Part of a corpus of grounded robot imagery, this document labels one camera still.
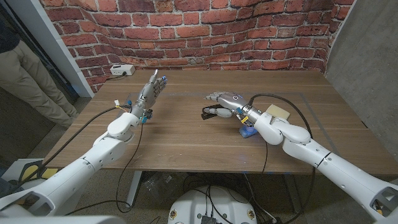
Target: wooden table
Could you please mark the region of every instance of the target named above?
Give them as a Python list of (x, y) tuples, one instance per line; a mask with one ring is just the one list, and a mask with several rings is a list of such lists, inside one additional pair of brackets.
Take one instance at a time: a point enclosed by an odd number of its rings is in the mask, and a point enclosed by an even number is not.
[[(133, 102), (153, 71), (136, 71), (131, 77), (107, 81), (45, 159), (48, 159), (90, 118), (121, 103)], [(365, 127), (353, 110), (321, 73), (308, 71), (159, 71), (169, 81), (158, 97), (153, 118), (144, 125), (141, 145), (129, 165), (133, 170), (195, 172), (261, 172), (266, 144), (259, 134), (244, 139), (236, 118), (202, 120), (201, 109), (217, 102), (203, 98), (214, 91), (233, 91), (249, 100), (256, 93), (283, 96), (303, 112), (314, 139), (354, 165), (377, 175), (397, 175), (398, 163)], [(265, 111), (273, 103), (291, 113), (292, 124), (304, 126), (289, 105), (273, 98), (256, 98), (254, 106)], [(113, 110), (89, 124), (50, 164), (65, 167), (83, 155), (93, 141), (119, 115)], [(106, 168), (122, 169), (134, 154), (139, 139), (127, 146), (124, 156)], [(266, 172), (309, 174), (312, 168), (288, 156), (279, 146), (268, 147)]]

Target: power strip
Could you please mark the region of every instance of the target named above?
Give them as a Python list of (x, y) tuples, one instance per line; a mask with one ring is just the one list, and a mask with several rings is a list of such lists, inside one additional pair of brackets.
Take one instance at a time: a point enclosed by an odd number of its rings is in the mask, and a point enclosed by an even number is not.
[(136, 71), (133, 65), (113, 65), (111, 67), (112, 75), (123, 75), (123, 72), (126, 72), (126, 75), (132, 75)]

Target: brick wall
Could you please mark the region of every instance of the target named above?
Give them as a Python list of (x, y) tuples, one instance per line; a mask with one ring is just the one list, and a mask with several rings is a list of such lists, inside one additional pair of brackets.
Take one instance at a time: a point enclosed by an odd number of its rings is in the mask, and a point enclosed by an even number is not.
[(41, 0), (94, 92), (137, 69), (317, 70), (353, 0)]

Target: khaki pants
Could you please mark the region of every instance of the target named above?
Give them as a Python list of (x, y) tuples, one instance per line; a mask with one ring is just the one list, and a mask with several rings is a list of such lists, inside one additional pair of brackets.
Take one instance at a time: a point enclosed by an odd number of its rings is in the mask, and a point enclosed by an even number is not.
[(0, 86), (62, 126), (69, 127), (78, 115), (38, 56), (23, 41), (0, 54)]

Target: white cable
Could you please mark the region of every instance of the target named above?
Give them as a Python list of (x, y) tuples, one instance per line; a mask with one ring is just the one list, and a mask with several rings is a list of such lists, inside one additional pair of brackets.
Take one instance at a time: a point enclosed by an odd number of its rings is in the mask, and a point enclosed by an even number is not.
[(251, 188), (251, 184), (250, 184), (250, 182), (249, 182), (249, 179), (248, 179), (248, 177), (246, 176), (245, 173), (244, 173), (243, 175), (244, 175), (244, 177), (246, 178), (246, 180), (248, 181), (250, 193), (251, 193), (251, 196), (252, 196), (252, 198), (253, 198), (253, 200), (254, 200), (254, 203), (256, 203), (256, 205), (257, 205), (259, 208), (261, 208), (262, 211), (264, 211), (267, 215), (269, 215), (269, 216), (272, 218), (272, 222), (273, 222), (273, 223), (276, 223), (276, 222), (277, 222), (276, 218), (273, 217), (269, 212), (267, 212), (265, 209), (263, 209), (263, 208), (257, 203), (256, 198), (254, 197), (254, 192), (253, 192), (253, 190), (252, 190), (252, 188)]

